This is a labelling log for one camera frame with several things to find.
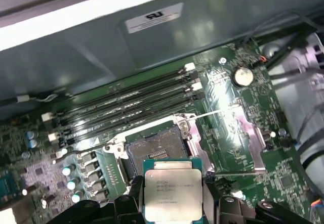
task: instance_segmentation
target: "metal plate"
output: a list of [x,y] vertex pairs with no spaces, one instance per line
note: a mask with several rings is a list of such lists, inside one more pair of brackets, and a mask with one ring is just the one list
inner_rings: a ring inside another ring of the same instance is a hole
[[147,221],[193,221],[202,216],[203,187],[198,169],[149,170],[145,173]]

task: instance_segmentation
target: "capacitor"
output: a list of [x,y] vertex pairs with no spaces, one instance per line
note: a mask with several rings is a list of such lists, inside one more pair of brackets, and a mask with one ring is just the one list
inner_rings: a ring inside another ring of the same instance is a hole
[[232,74],[233,84],[239,87],[251,85],[253,79],[253,72],[247,67],[238,67]]
[[30,158],[30,153],[29,152],[23,152],[21,154],[21,157],[22,157],[22,159],[28,159],[28,158]]
[[37,189],[37,186],[36,185],[29,186],[26,189],[23,189],[22,190],[22,195],[23,196],[26,196],[26,195],[28,195],[29,193],[33,192],[36,189]]
[[27,131],[26,137],[27,137],[27,139],[32,140],[32,139],[34,139],[37,136],[36,136],[35,132],[33,132],[33,131],[30,130],[30,131]]
[[46,209],[46,207],[55,199],[54,195],[49,195],[46,198],[41,199],[40,203],[42,204],[43,209]]
[[35,139],[32,139],[28,142],[29,148],[35,148],[37,146],[37,141]]
[[67,182],[67,188],[69,189],[69,190],[74,190],[75,189],[75,187],[78,185],[80,183],[80,178],[78,178],[78,177],[75,177],[75,178],[73,178],[72,180],[70,180],[69,182]]
[[68,165],[67,167],[63,168],[62,174],[64,176],[69,176],[75,169],[76,169],[76,166],[74,164]]
[[74,195],[72,195],[72,202],[73,203],[77,203],[80,201],[80,199],[83,197],[83,195],[85,194],[84,190],[78,190],[74,193]]

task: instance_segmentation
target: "white cable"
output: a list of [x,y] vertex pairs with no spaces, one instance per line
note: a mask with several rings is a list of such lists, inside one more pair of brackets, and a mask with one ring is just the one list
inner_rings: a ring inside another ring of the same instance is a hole
[[50,102],[53,99],[55,99],[57,96],[58,96],[58,94],[50,94],[45,99],[38,99],[38,98],[36,98],[35,101],[47,103],[47,102]]
[[230,110],[233,110],[233,109],[235,109],[235,108],[237,108],[239,106],[240,106],[240,104],[234,104],[234,105],[232,105],[232,106],[230,106],[228,108],[218,109],[218,110],[214,110],[214,111],[208,112],[206,114],[201,114],[201,115],[198,115],[198,116],[195,116],[195,117],[191,117],[191,118],[187,119],[187,121],[199,119],[199,118],[202,118],[202,117],[211,115],[211,114],[217,114],[217,113],[221,113],[221,112],[225,112],[225,111],[230,111]]

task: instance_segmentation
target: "screw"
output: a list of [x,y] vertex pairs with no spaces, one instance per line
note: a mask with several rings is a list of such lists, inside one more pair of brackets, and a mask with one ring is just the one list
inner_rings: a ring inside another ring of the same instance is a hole
[[278,134],[279,136],[284,137],[287,134],[287,131],[284,128],[280,128]]
[[187,125],[186,122],[182,122],[182,123],[180,123],[180,124],[179,124],[179,127],[180,127],[180,129],[182,129],[182,130],[187,130],[187,129],[188,129],[188,125]]
[[271,204],[267,203],[267,202],[262,203],[262,206],[264,208],[267,208],[267,209],[272,209],[273,208],[273,206]]
[[221,59],[219,59],[219,64],[224,65],[227,62],[227,59],[225,57],[222,57]]
[[225,200],[230,203],[233,203],[235,201],[232,197],[226,197]]

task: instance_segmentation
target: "blue capacitor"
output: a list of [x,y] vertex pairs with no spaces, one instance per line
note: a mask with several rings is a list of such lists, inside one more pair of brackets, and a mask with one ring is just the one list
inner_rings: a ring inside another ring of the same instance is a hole
[[37,146],[37,141],[32,139],[28,142],[29,148],[35,148]]
[[26,133],[26,137],[27,137],[27,139],[29,139],[29,140],[34,139],[34,137],[35,137],[35,132],[33,132],[33,131],[27,131],[27,133]]

